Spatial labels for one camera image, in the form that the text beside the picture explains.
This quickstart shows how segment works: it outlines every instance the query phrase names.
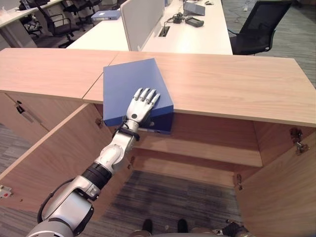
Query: black office chair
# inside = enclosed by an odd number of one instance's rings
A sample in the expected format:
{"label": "black office chair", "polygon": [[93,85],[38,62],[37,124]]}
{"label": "black office chair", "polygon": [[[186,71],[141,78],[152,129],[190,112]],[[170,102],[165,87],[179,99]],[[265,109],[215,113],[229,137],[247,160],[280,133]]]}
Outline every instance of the black office chair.
{"label": "black office chair", "polygon": [[[63,14],[56,14],[56,15],[52,15],[49,16],[47,15],[47,13],[40,7],[40,5],[37,3],[37,1],[35,1],[37,8],[39,9],[39,11],[43,14],[46,22],[47,22],[47,28],[48,31],[51,32],[53,34],[53,36],[57,36],[57,37],[62,37],[62,36],[67,36],[68,41],[66,43],[62,43],[61,45],[59,45],[59,48],[63,48],[63,47],[67,47],[68,45],[70,45],[71,43],[74,42],[74,40],[72,40],[70,38],[70,36],[74,36],[73,32],[74,31],[78,31],[80,28],[71,23],[71,20],[69,18],[64,18]],[[61,16],[62,19],[53,21],[52,17],[55,16]],[[63,24],[61,26],[55,26],[55,22],[59,22],[59,21],[63,21]]]}
{"label": "black office chair", "polygon": [[267,52],[272,48],[273,36],[292,0],[259,0],[240,32],[230,37],[233,54],[249,55]]}
{"label": "black office chair", "polygon": [[33,17],[32,15],[24,16],[20,19],[20,22],[22,23],[23,27],[27,31],[29,35],[34,35],[36,38],[39,38],[38,34],[36,32],[39,32],[42,34],[41,29],[42,26],[40,25],[39,21]]}
{"label": "black office chair", "polygon": [[69,6],[65,6],[63,2],[61,2],[62,6],[64,7],[64,12],[69,12],[73,13],[75,16],[78,15],[79,21],[76,22],[77,26],[81,26],[82,31],[85,31],[85,28],[83,25],[86,23],[85,21],[82,20],[82,17],[79,16],[79,12],[82,10],[82,7],[80,6],[79,8],[75,4],[71,4]]}
{"label": "black office chair", "polygon": [[112,6],[112,10],[118,10],[124,2],[126,2],[126,0],[117,0],[117,3]]}
{"label": "black office chair", "polygon": [[99,5],[102,2],[102,0],[87,0],[85,4],[82,6],[84,8],[89,7],[90,10],[92,10],[92,14],[85,17],[85,21],[92,24],[94,26],[93,20],[91,19],[91,16],[95,13],[94,7]]}

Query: open cabinet door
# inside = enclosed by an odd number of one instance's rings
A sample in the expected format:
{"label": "open cabinet door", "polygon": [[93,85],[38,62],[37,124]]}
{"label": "open cabinet door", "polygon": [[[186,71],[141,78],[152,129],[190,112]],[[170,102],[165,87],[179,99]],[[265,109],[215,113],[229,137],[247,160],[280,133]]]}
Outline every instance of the open cabinet door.
{"label": "open cabinet door", "polygon": [[242,220],[256,237],[311,237],[316,233],[316,132],[236,188]]}
{"label": "open cabinet door", "polygon": [[[82,174],[112,140],[108,128],[96,124],[100,118],[93,104],[83,104],[36,142],[0,174],[0,184],[13,192],[0,205],[37,212],[51,191]],[[131,172],[126,161],[93,202],[94,219],[104,214]]]}

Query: chair armrest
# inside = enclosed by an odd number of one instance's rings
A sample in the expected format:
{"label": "chair armrest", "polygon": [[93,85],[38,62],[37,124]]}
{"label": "chair armrest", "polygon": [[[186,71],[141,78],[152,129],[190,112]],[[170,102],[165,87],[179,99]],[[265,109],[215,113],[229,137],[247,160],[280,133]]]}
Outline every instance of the chair armrest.
{"label": "chair armrest", "polygon": [[69,18],[63,18],[63,19],[60,19],[60,20],[57,20],[57,21],[63,21],[63,25],[64,25],[64,20],[68,20],[68,21],[69,21],[69,32],[71,33],[71,32],[72,32],[72,31],[71,31],[71,20],[70,20]]}
{"label": "chair armrest", "polygon": [[55,24],[55,22],[57,22],[57,21],[63,21],[63,25],[64,25],[65,24],[64,20],[68,20],[69,24],[71,24],[71,20],[68,17],[63,18],[63,19],[59,19],[59,20],[56,20],[56,21],[53,21],[53,23]]}
{"label": "chair armrest", "polygon": [[238,35],[238,33],[235,33],[234,31],[232,31],[232,30],[230,30],[230,29],[228,29],[228,28],[227,28],[227,30],[228,30],[230,33],[234,34],[234,35]]}
{"label": "chair armrest", "polygon": [[269,50],[272,49],[272,44],[273,44],[273,38],[275,36],[276,29],[273,30],[270,38],[270,43],[269,43]]}
{"label": "chair armrest", "polygon": [[56,14],[56,15],[51,15],[50,17],[54,17],[54,16],[62,16],[64,18],[64,15],[62,13]]}

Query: door handle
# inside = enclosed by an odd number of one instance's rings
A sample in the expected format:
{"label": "door handle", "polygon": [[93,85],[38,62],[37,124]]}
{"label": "door handle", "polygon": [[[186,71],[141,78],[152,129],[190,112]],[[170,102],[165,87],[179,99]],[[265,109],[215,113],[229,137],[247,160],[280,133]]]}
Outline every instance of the door handle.
{"label": "door handle", "polygon": [[29,122],[38,122],[38,123],[42,123],[42,121],[30,110],[28,109],[25,105],[23,105],[23,107],[21,106],[22,102],[20,101],[16,101],[16,109],[19,112],[20,115],[22,115],[27,121]]}

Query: desk partition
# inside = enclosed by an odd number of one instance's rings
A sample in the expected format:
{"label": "desk partition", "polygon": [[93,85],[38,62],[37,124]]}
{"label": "desk partition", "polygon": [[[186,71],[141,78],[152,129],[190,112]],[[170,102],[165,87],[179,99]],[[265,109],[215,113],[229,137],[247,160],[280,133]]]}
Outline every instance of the desk partition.
{"label": "desk partition", "polygon": [[164,0],[127,0],[120,7],[130,51],[140,51],[163,15]]}

